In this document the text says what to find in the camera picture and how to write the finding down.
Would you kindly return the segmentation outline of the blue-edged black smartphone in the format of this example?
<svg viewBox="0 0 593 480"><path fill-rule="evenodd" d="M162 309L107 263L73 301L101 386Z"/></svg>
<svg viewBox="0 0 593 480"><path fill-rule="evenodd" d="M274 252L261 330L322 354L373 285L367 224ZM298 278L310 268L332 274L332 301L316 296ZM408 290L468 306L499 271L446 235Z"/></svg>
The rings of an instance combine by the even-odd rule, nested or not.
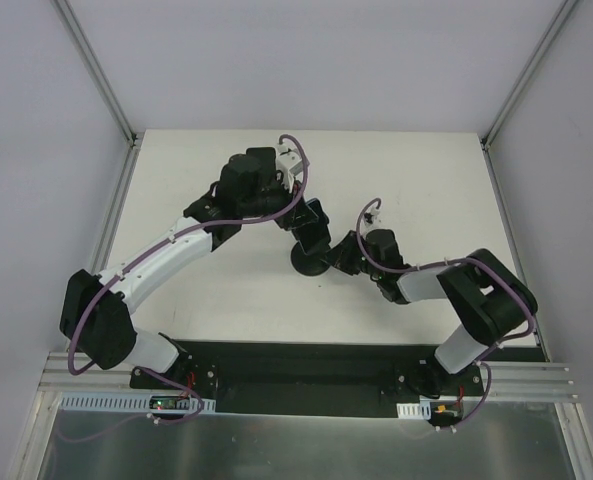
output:
<svg viewBox="0 0 593 480"><path fill-rule="evenodd" d="M313 214L312 221L294 229L292 235L305 255L323 254L331 243L329 218L319 199L308 200L305 206Z"/></svg>

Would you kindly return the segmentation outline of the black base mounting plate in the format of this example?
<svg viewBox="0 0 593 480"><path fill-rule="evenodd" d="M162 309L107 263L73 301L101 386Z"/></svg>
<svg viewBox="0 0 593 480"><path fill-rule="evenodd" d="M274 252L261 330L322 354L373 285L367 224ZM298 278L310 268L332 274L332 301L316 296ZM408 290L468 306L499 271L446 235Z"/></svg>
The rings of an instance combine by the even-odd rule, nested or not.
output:
<svg viewBox="0 0 593 480"><path fill-rule="evenodd" d="M440 370L432 345L179 341L180 363L152 377L133 369L135 390L190 387L218 413L394 418L420 400L486 397L490 375L469 365Z"/></svg>

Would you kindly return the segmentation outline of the aluminium frame rail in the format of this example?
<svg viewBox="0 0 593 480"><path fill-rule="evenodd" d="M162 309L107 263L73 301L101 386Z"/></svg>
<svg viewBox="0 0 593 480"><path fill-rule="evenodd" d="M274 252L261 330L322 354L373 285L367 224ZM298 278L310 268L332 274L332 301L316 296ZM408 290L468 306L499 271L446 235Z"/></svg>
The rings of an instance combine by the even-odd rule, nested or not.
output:
<svg viewBox="0 0 593 480"><path fill-rule="evenodd" d="M560 2L559 6L555 10L554 15L547 24L545 31L537 41L533 51L527 58L526 63L514 81L509 93L501 104L501 107L494 117L490 127L481 137L481 145L484 151L488 151L493 145L502 128L509 120L515 108L518 106L519 101L527 92L530 83L535 78L539 68L547 58L547 55L553 48L558 37L580 4L580 0L564 0Z"/></svg>
<svg viewBox="0 0 593 480"><path fill-rule="evenodd" d="M92 83L105 104L110 116L126 143L133 146L138 141L138 132L131 125L120 105L119 99L78 19L70 1L51 0L51 6L60 19L67 35L74 45Z"/></svg>

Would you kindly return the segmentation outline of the black phone stand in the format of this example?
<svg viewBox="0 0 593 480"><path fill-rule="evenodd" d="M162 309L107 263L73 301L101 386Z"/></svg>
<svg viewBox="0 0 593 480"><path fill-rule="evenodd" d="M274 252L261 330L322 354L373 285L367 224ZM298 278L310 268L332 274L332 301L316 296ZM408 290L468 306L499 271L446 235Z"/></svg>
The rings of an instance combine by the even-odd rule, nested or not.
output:
<svg viewBox="0 0 593 480"><path fill-rule="evenodd" d="M312 254L306 254L300 242L296 242L290 251L292 267L301 275L316 277L327 272L331 266L326 262L326 253L330 250L330 242L318 245Z"/></svg>

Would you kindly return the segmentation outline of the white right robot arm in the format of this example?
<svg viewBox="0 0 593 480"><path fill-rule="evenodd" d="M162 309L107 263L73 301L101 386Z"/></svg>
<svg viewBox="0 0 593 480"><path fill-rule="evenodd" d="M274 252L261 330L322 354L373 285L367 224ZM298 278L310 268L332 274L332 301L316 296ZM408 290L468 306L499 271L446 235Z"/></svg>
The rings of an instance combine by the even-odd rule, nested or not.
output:
<svg viewBox="0 0 593 480"><path fill-rule="evenodd" d="M376 229L365 236L350 231L323 261L348 275L368 275L395 304L450 303L460 325L436 348L426 369L427 385L437 394L457 388L461 371L521 324L532 330L538 311L532 292L485 248L460 260L414 267L404 261L391 230Z"/></svg>

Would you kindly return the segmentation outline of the shiny metal front plate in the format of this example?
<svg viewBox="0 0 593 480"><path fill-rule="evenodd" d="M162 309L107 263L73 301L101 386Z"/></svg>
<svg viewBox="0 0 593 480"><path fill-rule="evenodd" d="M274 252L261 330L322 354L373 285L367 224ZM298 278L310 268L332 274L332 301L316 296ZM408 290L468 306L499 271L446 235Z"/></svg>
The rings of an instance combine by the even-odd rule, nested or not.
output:
<svg viewBox="0 0 593 480"><path fill-rule="evenodd" d="M398 419L65 411L43 479L570 479L551 405L489 403L452 432Z"/></svg>

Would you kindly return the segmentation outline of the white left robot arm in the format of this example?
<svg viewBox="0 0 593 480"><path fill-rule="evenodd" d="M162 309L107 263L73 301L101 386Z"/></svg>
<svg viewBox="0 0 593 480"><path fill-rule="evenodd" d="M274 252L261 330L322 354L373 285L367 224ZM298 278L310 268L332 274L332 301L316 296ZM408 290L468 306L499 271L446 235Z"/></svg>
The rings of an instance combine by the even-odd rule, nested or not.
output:
<svg viewBox="0 0 593 480"><path fill-rule="evenodd" d="M209 190L157 240L129 259L92 274L74 273L59 324L71 351L109 370L122 362L144 366L164 388L180 387L187 365L161 334L138 330L131 316L158 287L189 263L213 253L243 226L275 221L292 227L310 163L292 151L250 148L232 156Z"/></svg>

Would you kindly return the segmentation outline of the aluminium frame rail right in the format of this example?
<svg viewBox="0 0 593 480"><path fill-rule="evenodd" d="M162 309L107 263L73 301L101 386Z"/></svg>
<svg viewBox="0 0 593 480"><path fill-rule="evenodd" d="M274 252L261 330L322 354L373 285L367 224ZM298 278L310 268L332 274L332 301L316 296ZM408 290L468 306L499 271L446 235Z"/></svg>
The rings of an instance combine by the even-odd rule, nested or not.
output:
<svg viewBox="0 0 593 480"><path fill-rule="evenodd" d="M580 4L580 0L564 0L560 2L559 6L555 10L554 15L547 24L545 31L537 41L533 51L527 58L526 63L514 81L509 93L501 104L501 107L494 117L490 127L481 137L481 145L484 151L488 151L493 145L502 128L509 120L515 108L518 106L519 101L527 92L530 83L535 78L539 68L547 58L547 55L553 48L558 37Z"/></svg>

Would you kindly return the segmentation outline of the aluminium frame rail left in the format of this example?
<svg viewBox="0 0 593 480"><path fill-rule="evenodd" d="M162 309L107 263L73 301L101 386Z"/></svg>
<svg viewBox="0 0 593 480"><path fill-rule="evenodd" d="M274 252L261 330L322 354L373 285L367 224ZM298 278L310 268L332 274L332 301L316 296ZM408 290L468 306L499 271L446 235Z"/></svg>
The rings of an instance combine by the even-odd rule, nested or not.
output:
<svg viewBox="0 0 593 480"><path fill-rule="evenodd" d="M70 1L51 0L51 6L60 19L67 35L74 45L92 83L105 104L110 116L126 143L133 146L138 141L138 132L131 125L120 105L119 99L78 19Z"/></svg>

